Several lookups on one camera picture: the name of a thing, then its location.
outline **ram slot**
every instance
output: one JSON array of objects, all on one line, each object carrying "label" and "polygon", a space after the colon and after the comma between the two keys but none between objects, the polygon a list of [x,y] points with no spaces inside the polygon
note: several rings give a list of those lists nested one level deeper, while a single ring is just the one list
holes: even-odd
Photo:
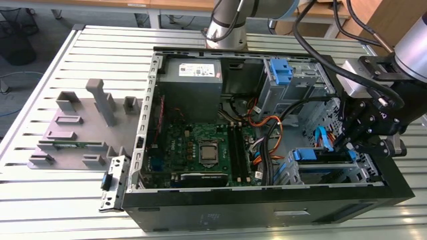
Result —
[{"label": "ram slot", "polygon": [[249,164],[247,164],[247,154],[246,154],[246,144],[242,126],[238,126],[234,131],[234,139],[235,139],[235,150],[239,160],[239,168],[241,168],[241,178],[242,182],[250,182],[250,174],[249,174]]},{"label": "ram slot", "polygon": [[237,138],[235,138],[235,126],[229,126],[229,154],[231,162],[231,175],[233,180],[238,181],[241,179],[241,168],[239,168],[239,159],[238,159],[238,149],[237,149]]}]

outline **cpu socket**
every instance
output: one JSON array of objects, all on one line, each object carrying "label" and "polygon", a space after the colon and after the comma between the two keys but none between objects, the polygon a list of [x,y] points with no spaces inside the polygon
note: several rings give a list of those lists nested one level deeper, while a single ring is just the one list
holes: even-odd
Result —
[{"label": "cpu socket", "polygon": [[199,142],[199,163],[211,168],[219,163],[219,144],[217,141]]}]

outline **desk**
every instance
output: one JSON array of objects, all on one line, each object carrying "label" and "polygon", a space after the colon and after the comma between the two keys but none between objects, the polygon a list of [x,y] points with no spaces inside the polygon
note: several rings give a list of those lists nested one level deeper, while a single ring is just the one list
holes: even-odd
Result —
[{"label": "desk", "polygon": [[[161,26],[161,15],[185,15],[210,17],[214,10],[215,0],[151,0],[150,2],[150,22],[151,27]],[[299,11],[306,8],[307,4],[299,7]],[[317,3],[307,13],[303,23],[329,24],[330,28],[325,35],[326,38],[335,38],[339,34],[339,29],[334,20],[334,11],[330,9],[330,4]],[[294,22],[297,20],[298,11],[293,16],[281,19],[281,21]],[[347,9],[342,7],[338,12],[341,25],[351,17]]]},{"label": "desk", "polygon": [[[95,12],[118,12],[132,14],[149,14],[151,28],[161,29],[161,15],[185,15],[210,17],[215,6],[215,0],[3,0],[3,7],[47,8],[59,19],[56,10],[68,9]],[[335,38],[339,29],[335,25],[334,11],[329,4],[317,3],[305,17],[305,23],[329,24],[326,38]],[[281,21],[294,22],[298,13]],[[343,25],[350,18],[345,7],[339,10],[339,21]]]},{"label": "desk", "polygon": [[[338,64],[373,54],[357,41],[307,40]],[[247,34],[247,45],[251,51],[306,53],[293,36]],[[0,143],[0,239],[419,240],[427,236],[427,132],[421,121],[402,136],[407,156],[395,158],[417,197],[334,225],[145,233],[126,212],[98,212],[103,172],[28,169],[30,155],[58,110],[59,93],[88,96],[88,78],[99,78],[114,98],[143,96],[154,46],[203,48],[205,38],[190,30],[87,26],[71,31]],[[132,65],[132,71],[124,65]]]}]

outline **gray power supply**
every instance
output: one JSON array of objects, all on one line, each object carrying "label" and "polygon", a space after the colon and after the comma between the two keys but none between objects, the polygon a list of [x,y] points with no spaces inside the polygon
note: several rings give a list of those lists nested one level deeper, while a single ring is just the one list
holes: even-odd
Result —
[{"label": "gray power supply", "polygon": [[215,123],[223,91],[221,60],[170,59],[159,76],[165,107],[179,109],[189,123]]}]

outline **motherboard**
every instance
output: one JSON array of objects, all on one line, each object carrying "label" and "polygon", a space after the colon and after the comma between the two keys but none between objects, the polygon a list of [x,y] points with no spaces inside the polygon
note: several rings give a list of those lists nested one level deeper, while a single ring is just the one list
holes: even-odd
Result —
[{"label": "motherboard", "polygon": [[257,185],[247,149],[254,129],[241,124],[170,124],[149,151],[153,188]]}]

